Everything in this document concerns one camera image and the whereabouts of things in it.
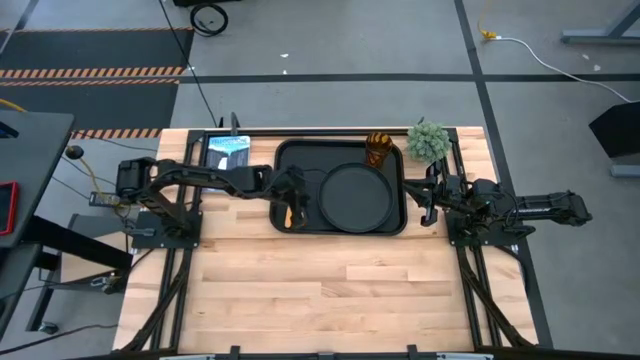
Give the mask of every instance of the white cable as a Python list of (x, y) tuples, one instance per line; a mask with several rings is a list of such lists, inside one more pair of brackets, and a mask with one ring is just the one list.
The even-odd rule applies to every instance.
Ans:
[(529, 50), (529, 52), (531, 53), (531, 55), (533, 55), (533, 57), (536, 59), (536, 61), (538, 61), (542, 66), (546, 67), (547, 69), (553, 70), (553, 71), (555, 71), (557, 73), (560, 73), (560, 74), (562, 74), (564, 76), (567, 76), (567, 77), (569, 77), (569, 78), (571, 78), (573, 80), (576, 80), (576, 81), (579, 81), (579, 82), (582, 82), (582, 83), (585, 83), (585, 84), (592, 84), (592, 85), (597, 85), (597, 86), (603, 87), (603, 88), (611, 91), (612, 93), (614, 93), (617, 97), (619, 97), (620, 99), (622, 99), (626, 103), (636, 102), (636, 101), (631, 101), (631, 100), (627, 99), (622, 94), (620, 94), (619, 92), (615, 91), (614, 89), (610, 88), (609, 86), (607, 86), (607, 85), (605, 85), (603, 83), (599, 83), (597, 81), (589, 81), (589, 80), (580, 79), (578, 77), (575, 77), (575, 76), (573, 76), (573, 75), (571, 75), (569, 73), (566, 73), (566, 72), (564, 72), (564, 71), (562, 71), (562, 70), (560, 70), (560, 69), (558, 69), (556, 67), (553, 67), (553, 66), (545, 63), (544, 61), (540, 60), (540, 58), (533, 52), (531, 47), (529, 47), (529, 45), (527, 45), (527, 43), (522, 41), (522, 40), (514, 39), (514, 38), (505, 38), (505, 37), (501, 37), (501, 36), (495, 37), (495, 38), (490, 39), (490, 40), (491, 41), (502, 41), (502, 40), (504, 40), (504, 41), (517, 42), (518, 44), (521, 44), (524, 47), (526, 47)]

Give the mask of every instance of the table leg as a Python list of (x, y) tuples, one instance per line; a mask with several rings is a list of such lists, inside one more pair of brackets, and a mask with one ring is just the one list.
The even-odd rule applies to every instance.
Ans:
[(132, 255), (80, 235), (39, 216), (32, 216), (23, 241), (39, 243), (116, 269), (129, 269)]

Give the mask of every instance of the wheel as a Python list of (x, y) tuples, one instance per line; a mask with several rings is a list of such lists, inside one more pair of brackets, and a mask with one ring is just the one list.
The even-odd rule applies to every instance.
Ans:
[[(196, 15), (201, 10), (206, 9), (206, 8), (211, 8), (216, 13), (218, 13), (219, 15), (222, 15), (222, 25), (220, 25), (220, 21), (204, 22), (201, 19), (196, 18)], [(200, 5), (195, 6), (191, 10), (191, 17), (190, 18), (191, 18), (191, 26), (193, 26), (193, 28), (196, 29), (198, 34), (200, 34), (202, 36), (205, 36), (205, 37), (216, 36), (218, 34), (221, 34), (227, 28), (227, 25), (229, 25), (229, 16), (227, 15), (227, 12), (224, 11), (224, 9), (221, 8), (220, 6), (218, 6), (216, 4), (213, 4), (213, 3), (205, 3), (205, 4), (200, 4)], [(211, 24), (214, 24), (215, 26), (218, 26), (218, 28), (217, 29), (210, 28), (209, 26)]]

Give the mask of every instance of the black tray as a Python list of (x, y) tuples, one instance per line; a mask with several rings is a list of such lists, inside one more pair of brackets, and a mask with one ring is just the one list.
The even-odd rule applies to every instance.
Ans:
[[(338, 165), (345, 163), (365, 162), (365, 143), (356, 140), (303, 140), (291, 139), (283, 142), (276, 150), (274, 168), (283, 169), (289, 165), (297, 165), (302, 169), (322, 169), (329, 172)], [(407, 202), (402, 190), (404, 180), (404, 166), (402, 153), (393, 147), (380, 169), (389, 180), (393, 189), (394, 207), (391, 215), (377, 229), (351, 235), (379, 235), (389, 236), (400, 233), (407, 224)], [(269, 209), (269, 219), (273, 226), (285, 233), (302, 234), (347, 234), (331, 225), (322, 215), (318, 206), (318, 189), (320, 181), (325, 176), (318, 171), (308, 171), (304, 174), (307, 192), (311, 199), (307, 207), (307, 225), (302, 229), (290, 230), (285, 228), (286, 205), (272, 204)]]

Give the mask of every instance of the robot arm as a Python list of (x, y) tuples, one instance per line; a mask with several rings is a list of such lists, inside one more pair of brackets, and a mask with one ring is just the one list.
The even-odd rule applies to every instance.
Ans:
[[(153, 167), (157, 168), (156, 177), (151, 176)], [(273, 169), (268, 165), (219, 170), (183, 165), (173, 160), (156, 161), (149, 157), (123, 161), (118, 166), (116, 193), (121, 202), (145, 206), (162, 219), (167, 235), (180, 237), (192, 229), (186, 207), (170, 202), (160, 193), (170, 185), (219, 189), (242, 199), (264, 199), (286, 204), (291, 208), (292, 227), (299, 228), (306, 224), (309, 196), (305, 191), (302, 170), (296, 167), (273, 175)]]
[(520, 220), (581, 226), (592, 219), (582, 197), (571, 191), (514, 196), (491, 180), (462, 183), (458, 176), (442, 173), (441, 166), (436, 162), (429, 166), (424, 179), (405, 180), (403, 184), (418, 206), (426, 209), (422, 226), (437, 221), (436, 205), (456, 214), (455, 230), (467, 239), (478, 239), (489, 232), (509, 233), (520, 239), (535, 231), (532, 226), (518, 224)]

